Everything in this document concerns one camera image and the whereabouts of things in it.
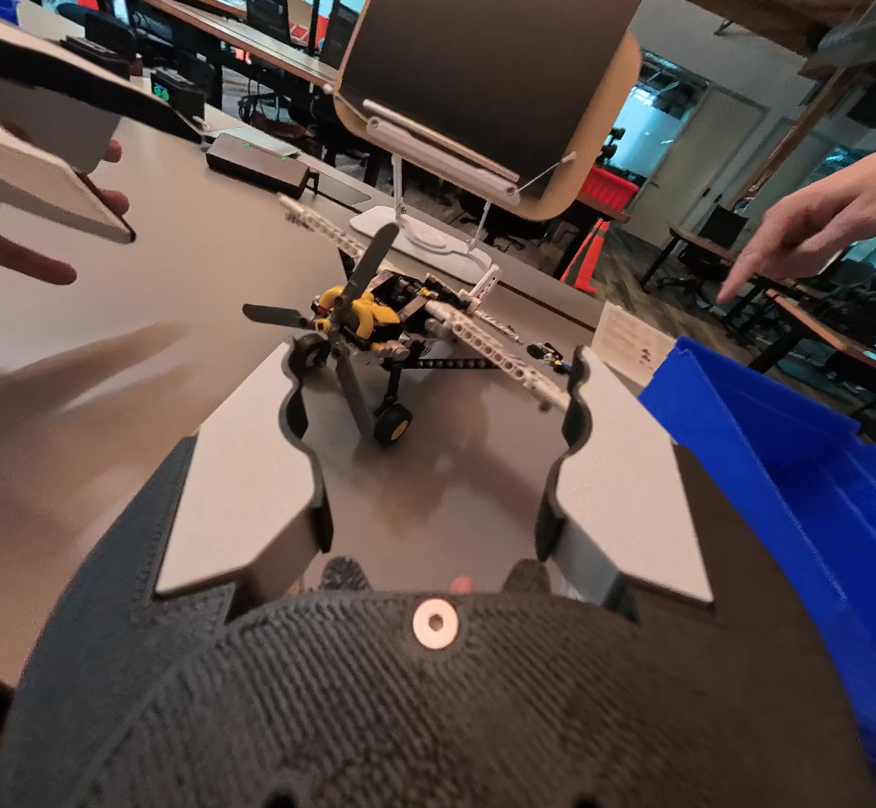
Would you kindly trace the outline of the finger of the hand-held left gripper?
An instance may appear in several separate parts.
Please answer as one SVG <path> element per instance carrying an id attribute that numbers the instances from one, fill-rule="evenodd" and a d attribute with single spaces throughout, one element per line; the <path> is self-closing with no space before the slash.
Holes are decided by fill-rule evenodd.
<path id="1" fill-rule="evenodd" d="M 1 129 L 1 202 L 116 244 L 135 230 L 90 179 L 65 160 Z"/>
<path id="2" fill-rule="evenodd" d="M 195 145 L 202 132 L 168 102 L 60 42 L 2 22 L 2 123 L 92 173 L 123 119 Z"/>

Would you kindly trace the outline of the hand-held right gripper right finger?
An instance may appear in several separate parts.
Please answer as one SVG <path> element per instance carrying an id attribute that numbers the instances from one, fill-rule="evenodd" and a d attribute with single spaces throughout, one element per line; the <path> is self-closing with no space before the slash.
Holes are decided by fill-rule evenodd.
<path id="1" fill-rule="evenodd" d="M 589 347 L 575 352 L 535 527 L 563 594 L 619 606 L 639 587 L 696 606 L 714 597 L 673 439 Z"/>

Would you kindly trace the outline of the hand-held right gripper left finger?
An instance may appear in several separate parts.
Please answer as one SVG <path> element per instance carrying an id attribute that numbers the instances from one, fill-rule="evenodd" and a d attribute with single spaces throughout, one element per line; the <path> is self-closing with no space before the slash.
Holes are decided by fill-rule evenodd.
<path id="1" fill-rule="evenodd" d="M 282 342 L 198 430 L 159 597 L 239 583 L 256 599 L 279 599 L 331 548 L 322 470 L 287 420 L 288 406 L 303 406 L 288 366 L 294 342 Z"/>

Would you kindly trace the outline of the yellow white lego airplane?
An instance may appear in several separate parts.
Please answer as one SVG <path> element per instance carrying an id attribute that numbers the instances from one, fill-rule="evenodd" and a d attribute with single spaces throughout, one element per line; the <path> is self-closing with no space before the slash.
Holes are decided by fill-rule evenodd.
<path id="1" fill-rule="evenodd" d="M 383 225 L 369 245 L 288 195 L 278 195 L 287 220 L 323 237 L 349 260 L 346 283 L 317 295 L 309 315 L 246 303 L 251 321 L 304 331 L 287 365 L 297 379 L 334 360 L 334 372 L 356 427 L 391 447 L 408 430 L 412 413 L 399 401 L 405 371 L 499 371 L 535 399 L 542 412 L 566 413 L 569 395 L 496 337 L 522 344 L 481 304 L 498 285 L 489 262 L 473 286 L 453 289 L 433 273 L 406 275 L 386 261 L 400 234 Z"/>

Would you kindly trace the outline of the black portable power station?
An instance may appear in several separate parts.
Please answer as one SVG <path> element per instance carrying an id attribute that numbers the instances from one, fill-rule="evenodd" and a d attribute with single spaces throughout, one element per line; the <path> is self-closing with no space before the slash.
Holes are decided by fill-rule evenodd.
<path id="1" fill-rule="evenodd" d="M 81 37 L 61 38 L 61 47 L 124 79 L 143 75 L 137 36 L 128 25 L 102 11 L 80 6 L 65 5 L 60 14 L 84 29 Z"/>
<path id="2" fill-rule="evenodd" d="M 179 114 L 190 119 L 204 117 L 204 91 L 176 70 L 152 69 L 150 83 L 151 94 L 169 104 Z"/>

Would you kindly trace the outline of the printed paper sheet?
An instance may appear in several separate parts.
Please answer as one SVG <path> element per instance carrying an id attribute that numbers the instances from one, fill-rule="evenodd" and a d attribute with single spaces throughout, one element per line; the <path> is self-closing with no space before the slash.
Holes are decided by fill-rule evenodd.
<path id="1" fill-rule="evenodd" d="M 606 302 L 590 348 L 637 395 L 650 384 L 675 344 L 675 337 Z"/>

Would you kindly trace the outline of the grey flat device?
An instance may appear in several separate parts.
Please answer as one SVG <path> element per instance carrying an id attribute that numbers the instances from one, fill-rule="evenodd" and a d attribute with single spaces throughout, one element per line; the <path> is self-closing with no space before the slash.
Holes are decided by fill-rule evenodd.
<path id="1" fill-rule="evenodd" d="M 301 154 L 301 150 L 295 145 L 249 126 L 225 127 L 207 131 L 203 134 L 203 141 L 212 144 L 220 136 L 238 138 L 249 145 L 257 146 L 280 157 L 299 157 Z"/>

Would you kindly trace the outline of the black flat power box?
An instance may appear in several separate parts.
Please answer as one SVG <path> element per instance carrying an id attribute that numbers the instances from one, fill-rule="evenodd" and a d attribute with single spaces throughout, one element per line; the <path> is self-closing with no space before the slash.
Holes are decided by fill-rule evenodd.
<path id="1" fill-rule="evenodd" d="M 310 170 L 298 156 L 277 153 L 247 139 L 222 133 L 205 150 L 210 170 L 259 189 L 299 200 Z"/>

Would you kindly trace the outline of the orange traffic cone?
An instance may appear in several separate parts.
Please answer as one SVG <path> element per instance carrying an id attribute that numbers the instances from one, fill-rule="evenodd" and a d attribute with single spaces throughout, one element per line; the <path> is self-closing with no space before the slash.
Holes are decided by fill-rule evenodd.
<path id="1" fill-rule="evenodd" d="M 604 218 L 598 219 L 592 225 L 571 259 L 567 262 L 561 262 L 560 281 L 562 283 L 579 292 L 591 296 L 597 295 L 593 278 L 609 229 L 610 221 Z"/>

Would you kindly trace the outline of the wooden office desk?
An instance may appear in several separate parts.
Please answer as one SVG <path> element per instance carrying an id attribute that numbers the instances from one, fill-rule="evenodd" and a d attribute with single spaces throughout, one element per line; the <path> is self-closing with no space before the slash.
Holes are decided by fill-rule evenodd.
<path id="1" fill-rule="evenodd" d="M 730 246 L 722 242 L 714 242 L 678 226 L 669 227 L 669 234 L 670 238 L 667 244 L 639 279 L 639 285 L 643 291 L 647 290 L 653 276 L 666 263 L 679 244 L 684 244 L 683 252 L 694 250 L 702 256 L 700 260 L 695 262 L 694 266 L 691 266 L 691 277 L 685 279 L 663 278 L 659 282 L 661 287 L 676 285 L 687 288 L 691 292 L 697 292 L 697 287 L 709 280 L 709 277 L 704 276 L 703 272 L 728 273 L 738 257 L 738 253 Z M 809 291 L 802 285 L 787 284 L 763 276 L 753 278 L 752 290 L 741 298 L 725 317 L 725 327 L 728 332 L 737 341 L 745 342 L 743 329 L 734 327 L 731 322 L 759 296 L 766 299 L 768 310 L 777 310 L 781 313 L 787 327 L 781 331 L 774 342 L 751 360 L 748 364 L 749 368 L 764 374 L 789 356 L 799 343 L 807 339 L 822 342 L 850 360 L 874 367 L 874 349 L 871 346 L 854 341 L 839 331 L 835 331 L 824 320 L 816 317 L 814 310 L 805 308 L 799 301 L 794 301 L 797 296 L 807 295 L 809 295 Z"/>

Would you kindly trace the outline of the black slim device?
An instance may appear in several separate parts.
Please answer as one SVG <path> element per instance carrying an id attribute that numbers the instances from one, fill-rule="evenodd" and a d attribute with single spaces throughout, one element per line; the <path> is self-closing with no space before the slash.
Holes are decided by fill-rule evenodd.
<path id="1" fill-rule="evenodd" d="M 318 197 L 354 211 L 373 201 L 362 190 L 312 168 L 308 169 L 308 189 Z"/>

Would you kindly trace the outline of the black office chair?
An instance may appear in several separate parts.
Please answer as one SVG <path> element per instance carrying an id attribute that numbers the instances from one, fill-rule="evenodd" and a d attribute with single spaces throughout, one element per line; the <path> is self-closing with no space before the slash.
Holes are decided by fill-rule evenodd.
<path id="1" fill-rule="evenodd" d="M 747 218 L 717 206 L 695 236 L 702 241 L 730 251 L 747 224 Z M 687 276 L 663 278 L 658 289 L 679 288 L 685 296 L 704 299 L 706 284 L 721 284 L 729 272 L 729 260 L 719 257 L 705 247 L 686 241 L 678 255 L 678 262 L 688 271 Z"/>

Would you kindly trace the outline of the red storage bin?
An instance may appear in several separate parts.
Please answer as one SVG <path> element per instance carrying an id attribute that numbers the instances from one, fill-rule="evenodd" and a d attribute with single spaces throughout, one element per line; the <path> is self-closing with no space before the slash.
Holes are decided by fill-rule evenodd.
<path id="1" fill-rule="evenodd" d="M 640 187 L 628 178 L 618 176 L 605 168 L 592 167 L 583 183 L 581 193 L 617 211 L 625 211 Z"/>

